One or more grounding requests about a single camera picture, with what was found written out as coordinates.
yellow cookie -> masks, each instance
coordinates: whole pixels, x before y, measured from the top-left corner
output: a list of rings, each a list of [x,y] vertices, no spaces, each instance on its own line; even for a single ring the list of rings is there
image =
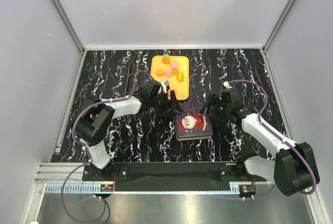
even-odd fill
[[[178,82],[183,82],[184,81],[184,74],[182,72],[178,73],[177,80],[178,80]]]

orange cookie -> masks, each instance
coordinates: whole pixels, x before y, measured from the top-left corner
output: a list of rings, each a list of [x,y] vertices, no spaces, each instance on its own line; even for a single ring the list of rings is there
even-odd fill
[[[170,62],[170,58],[168,58],[168,57],[163,58],[164,64],[168,64],[169,62]]]
[[[156,75],[158,75],[158,76],[164,75],[164,69],[157,69],[156,70]]]
[[[179,71],[177,69],[172,69],[172,74],[178,75]]]

black marble surface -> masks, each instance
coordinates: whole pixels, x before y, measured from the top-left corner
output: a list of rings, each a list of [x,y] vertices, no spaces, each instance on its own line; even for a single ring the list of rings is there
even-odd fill
[[[174,49],[141,51],[88,51],[76,89],[69,122],[89,95],[100,98],[123,97],[128,91],[128,72],[149,72],[156,55],[187,56],[190,61],[190,96],[182,103],[204,102],[209,93],[219,94],[224,81],[251,80],[263,86],[269,104],[263,118],[283,134],[285,128],[270,84],[267,69],[259,49]],[[148,80],[138,76],[138,86]],[[264,95],[249,84],[235,85],[242,91],[244,104],[260,109]],[[213,123],[214,135],[210,139],[179,142],[175,137],[175,124],[158,118],[153,110],[145,114],[114,119],[109,127],[105,144],[113,161],[228,161],[237,155],[257,153],[270,155],[253,137],[227,121]],[[86,156],[78,145],[73,145],[70,125],[59,155],[52,162],[78,162]]]

santa claus picture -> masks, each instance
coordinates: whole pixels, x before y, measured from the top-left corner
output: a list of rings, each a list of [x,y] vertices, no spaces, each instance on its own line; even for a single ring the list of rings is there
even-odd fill
[[[187,115],[178,124],[178,127],[183,132],[191,130],[205,130],[206,128],[206,117],[202,114]]]

metal floor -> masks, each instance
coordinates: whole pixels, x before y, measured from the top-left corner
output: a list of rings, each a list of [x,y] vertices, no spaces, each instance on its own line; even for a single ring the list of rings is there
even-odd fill
[[[259,185],[261,191],[267,185]],[[84,221],[96,219],[103,204],[91,199],[78,206],[87,194],[66,194],[65,202],[70,213]],[[285,197],[279,190],[263,199],[226,200],[218,195],[131,195],[114,194],[107,198],[111,214],[99,223],[158,223],[158,224],[249,224],[249,223],[315,223],[306,196],[296,194]],[[76,223],[62,209],[60,194],[45,194],[39,224]]]

